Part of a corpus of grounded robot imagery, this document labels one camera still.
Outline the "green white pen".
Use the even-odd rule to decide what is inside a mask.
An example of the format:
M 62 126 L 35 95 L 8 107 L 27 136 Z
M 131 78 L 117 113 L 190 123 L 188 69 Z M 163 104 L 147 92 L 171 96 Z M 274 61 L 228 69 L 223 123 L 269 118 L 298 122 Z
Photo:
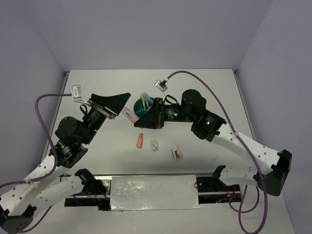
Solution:
M 145 104 L 146 104 L 146 109 L 148 109 L 149 108 L 149 102 L 148 102 L 147 98 L 145 98 Z

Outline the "pink highlighter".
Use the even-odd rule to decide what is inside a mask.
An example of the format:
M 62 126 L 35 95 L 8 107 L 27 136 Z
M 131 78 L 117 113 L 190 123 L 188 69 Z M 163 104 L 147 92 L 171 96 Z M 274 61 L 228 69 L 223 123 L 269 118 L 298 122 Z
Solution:
M 132 123 L 135 123 L 139 120 L 138 116 L 134 114 L 130 109 L 128 109 L 126 106 L 123 107 L 121 111 Z

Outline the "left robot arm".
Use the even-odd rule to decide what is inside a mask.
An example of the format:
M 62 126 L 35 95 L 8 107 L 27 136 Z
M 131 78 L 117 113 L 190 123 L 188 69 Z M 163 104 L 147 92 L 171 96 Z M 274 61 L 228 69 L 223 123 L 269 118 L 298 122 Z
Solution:
M 48 212 L 60 200 L 82 193 L 106 194 L 101 180 L 95 179 L 87 169 L 80 169 L 57 185 L 51 183 L 67 173 L 87 153 L 90 144 L 106 119 L 117 117 L 130 93 L 115 96 L 92 94 L 88 101 L 71 91 L 68 94 L 74 102 L 81 104 L 82 120 L 65 117 L 55 132 L 58 141 L 54 144 L 47 128 L 51 150 L 44 160 L 23 180 L 5 183 L 14 187 L 0 196 L 0 227 L 8 234 L 24 234 L 31 231 L 29 225 L 42 211 Z

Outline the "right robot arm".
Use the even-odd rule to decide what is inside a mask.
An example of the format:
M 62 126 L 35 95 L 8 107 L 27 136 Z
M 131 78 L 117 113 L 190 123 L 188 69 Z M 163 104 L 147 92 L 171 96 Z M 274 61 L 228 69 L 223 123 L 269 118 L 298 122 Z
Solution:
M 232 128 L 225 119 L 206 109 L 206 99 L 194 89 L 183 92 L 181 103 L 169 105 L 155 98 L 149 111 L 134 123 L 135 127 L 162 129 L 165 122 L 190 122 L 191 131 L 253 164 L 249 169 L 235 170 L 218 166 L 212 186 L 223 191 L 234 184 L 254 185 L 267 194 L 279 196 L 290 172 L 292 154 L 287 150 L 268 148 Z

